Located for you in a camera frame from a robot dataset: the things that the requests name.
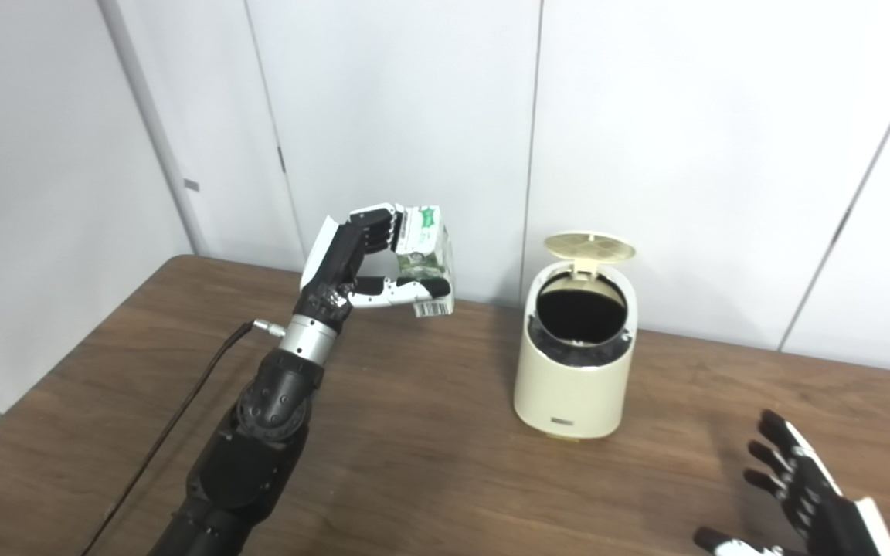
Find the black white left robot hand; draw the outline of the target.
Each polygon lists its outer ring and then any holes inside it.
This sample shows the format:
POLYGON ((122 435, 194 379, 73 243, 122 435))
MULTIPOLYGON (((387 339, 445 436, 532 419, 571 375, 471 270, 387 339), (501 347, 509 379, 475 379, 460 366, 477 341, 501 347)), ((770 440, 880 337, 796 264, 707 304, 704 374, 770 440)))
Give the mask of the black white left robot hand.
POLYGON ((455 310, 452 246, 438 205, 379 203, 324 220, 294 313, 340 332, 354 307, 413 305, 418 317, 455 310))

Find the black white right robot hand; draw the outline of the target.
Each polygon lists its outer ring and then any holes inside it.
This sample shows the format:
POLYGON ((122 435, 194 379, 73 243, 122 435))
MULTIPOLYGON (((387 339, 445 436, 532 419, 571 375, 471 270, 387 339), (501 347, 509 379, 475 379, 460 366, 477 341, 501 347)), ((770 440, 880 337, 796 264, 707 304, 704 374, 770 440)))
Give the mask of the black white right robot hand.
POLYGON ((746 469, 746 482, 780 504, 805 543, 803 555, 890 555, 890 531, 872 497, 848 499, 811 443, 780 414, 763 409, 748 451, 769 471, 746 469))

